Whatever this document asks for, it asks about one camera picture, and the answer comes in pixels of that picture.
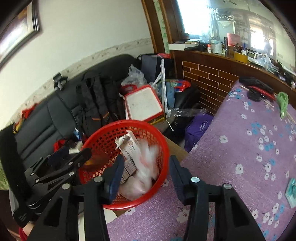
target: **white wall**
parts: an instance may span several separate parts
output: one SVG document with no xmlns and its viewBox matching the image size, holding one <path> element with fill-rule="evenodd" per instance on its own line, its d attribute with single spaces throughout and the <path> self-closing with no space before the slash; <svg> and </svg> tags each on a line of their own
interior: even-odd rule
<svg viewBox="0 0 296 241">
<path fill-rule="evenodd" d="M 0 69 L 0 128 L 57 72 L 95 52 L 150 37 L 140 0 L 39 0 L 39 16 L 42 32 Z"/>
</svg>

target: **black clamp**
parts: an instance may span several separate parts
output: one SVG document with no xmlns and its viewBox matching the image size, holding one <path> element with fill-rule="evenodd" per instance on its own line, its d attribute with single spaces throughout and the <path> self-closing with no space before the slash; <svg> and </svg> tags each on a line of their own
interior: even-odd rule
<svg viewBox="0 0 296 241">
<path fill-rule="evenodd" d="M 37 220 L 27 241 L 79 241 L 79 202 L 84 202 L 85 240 L 110 241 L 103 204 L 111 204 L 115 199 L 123 169 L 124 158 L 118 155 L 102 176 L 84 185 L 64 183 Z"/>
<path fill-rule="evenodd" d="M 169 170 L 178 199 L 190 205 L 183 241 L 206 241 L 209 222 L 209 203 L 215 203 L 214 241 L 264 241 L 265 238 L 252 214 L 235 189 L 206 184 L 181 167 L 176 156 L 169 160 Z"/>
<path fill-rule="evenodd" d="M 63 86 L 67 83 L 68 77 L 62 77 L 61 73 L 57 73 L 54 77 L 52 77 L 54 80 L 54 89 L 57 90 L 63 90 Z"/>
<path fill-rule="evenodd" d="M 70 159 L 66 158 L 69 156 L 68 151 L 69 147 L 64 146 L 52 155 L 41 158 L 25 171 L 26 180 L 32 190 L 26 204 L 35 214 L 40 215 L 44 211 L 52 196 L 64 183 L 80 184 L 76 173 L 91 158 L 91 150 L 85 148 L 80 153 L 71 155 Z"/>
</svg>

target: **metal rivet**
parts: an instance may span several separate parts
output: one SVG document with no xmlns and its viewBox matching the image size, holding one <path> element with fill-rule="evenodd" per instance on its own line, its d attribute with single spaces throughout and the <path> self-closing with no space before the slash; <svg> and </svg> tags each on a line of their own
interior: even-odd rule
<svg viewBox="0 0 296 241">
<path fill-rule="evenodd" d="M 96 183 L 99 183 L 99 182 L 101 182 L 102 180 L 103 180 L 102 177 L 95 177 L 95 178 L 94 178 L 94 181 L 95 181 Z"/>
<path fill-rule="evenodd" d="M 200 179 L 198 177 L 192 177 L 190 179 L 193 183 L 198 183 L 200 181 Z"/>
<path fill-rule="evenodd" d="M 231 188 L 232 188 L 232 186 L 231 186 L 229 183 L 225 183 L 225 184 L 223 185 L 223 187 L 224 187 L 225 189 L 231 189 Z"/>
<path fill-rule="evenodd" d="M 70 188 L 70 184 L 69 183 L 63 184 L 62 189 L 67 190 L 68 188 Z"/>
</svg>

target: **blue glove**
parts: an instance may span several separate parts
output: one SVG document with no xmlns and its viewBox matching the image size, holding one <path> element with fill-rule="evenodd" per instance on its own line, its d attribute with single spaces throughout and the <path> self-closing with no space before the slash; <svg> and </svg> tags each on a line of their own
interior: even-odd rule
<svg viewBox="0 0 296 241">
<path fill-rule="evenodd" d="M 175 88 L 170 85 L 170 82 L 165 83 L 168 106 L 174 108 L 175 106 Z"/>
</svg>

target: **black bag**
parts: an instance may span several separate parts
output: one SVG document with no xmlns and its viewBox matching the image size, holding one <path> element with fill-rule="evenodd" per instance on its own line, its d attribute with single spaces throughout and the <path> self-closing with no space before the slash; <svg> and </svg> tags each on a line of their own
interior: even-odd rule
<svg viewBox="0 0 296 241">
<path fill-rule="evenodd" d="M 154 82 L 160 73 L 161 57 L 157 56 L 157 53 L 144 54 L 138 56 L 141 59 L 141 71 L 147 80 L 147 83 Z M 165 62 L 165 77 L 174 78 L 174 60 L 170 58 L 164 58 Z"/>
<path fill-rule="evenodd" d="M 76 94 L 82 108 L 79 121 L 88 137 L 102 126 L 125 117 L 115 83 L 108 77 L 101 79 L 96 71 L 83 75 L 81 83 L 76 86 Z"/>
</svg>

